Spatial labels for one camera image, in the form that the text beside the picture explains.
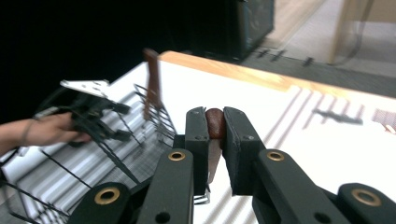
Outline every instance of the wire basket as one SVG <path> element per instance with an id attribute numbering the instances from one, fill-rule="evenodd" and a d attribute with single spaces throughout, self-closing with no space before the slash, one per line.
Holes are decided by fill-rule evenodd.
<path id="1" fill-rule="evenodd" d="M 66 223 L 85 193 L 106 182 L 118 182 L 130 190 L 149 181 L 157 161 L 172 148 L 175 127 L 164 106 L 150 106 L 144 116 L 147 89 L 135 90 L 119 103 L 128 114 L 105 111 L 101 121 L 113 130 L 132 135 L 129 141 L 107 139 L 84 147 L 66 144 L 41 147 L 33 169 L 6 185 L 14 189 L 7 200 L 9 213 L 30 223 Z"/>

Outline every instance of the human hand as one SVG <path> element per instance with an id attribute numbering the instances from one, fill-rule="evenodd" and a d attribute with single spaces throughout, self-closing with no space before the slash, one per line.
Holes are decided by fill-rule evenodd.
<path id="1" fill-rule="evenodd" d="M 0 125 L 0 155 L 14 147 L 48 146 L 61 142 L 90 140 L 88 134 L 73 130 L 70 112 Z"/>

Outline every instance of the black cabinet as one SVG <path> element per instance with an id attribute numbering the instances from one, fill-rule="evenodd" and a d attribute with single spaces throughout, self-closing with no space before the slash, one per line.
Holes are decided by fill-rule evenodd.
<path id="1" fill-rule="evenodd" d="M 274 28 L 274 0 L 199 0 L 184 3 L 191 51 L 238 61 Z"/>

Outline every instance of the finger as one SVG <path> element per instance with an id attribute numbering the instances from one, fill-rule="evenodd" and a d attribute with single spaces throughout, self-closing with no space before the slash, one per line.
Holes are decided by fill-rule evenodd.
<path id="1" fill-rule="evenodd" d="M 64 130 L 71 130 L 73 128 L 72 113 L 66 112 L 62 114 L 57 114 L 53 117 L 57 127 Z"/>
<path id="2" fill-rule="evenodd" d="M 86 133 L 68 131 L 64 132 L 57 140 L 59 142 L 89 142 L 91 137 Z"/>

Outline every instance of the floor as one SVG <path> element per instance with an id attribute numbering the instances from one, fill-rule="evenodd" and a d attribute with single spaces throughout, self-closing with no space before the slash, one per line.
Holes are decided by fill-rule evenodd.
<path id="1" fill-rule="evenodd" d="M 289 58 L 311 57 L 317 63 L 327 63 L 342 3 L 343 0 L 326 0 L 284 46 L 274 50 L 285 50 L 283 56 Z M 396 23 L 356 22 L 357 29 L 361 25 L 364 29 L 359 52 L 338 67 L 396 77 Z M 345 57 L 342 55 L 336 61 L 341 62 Z"/>

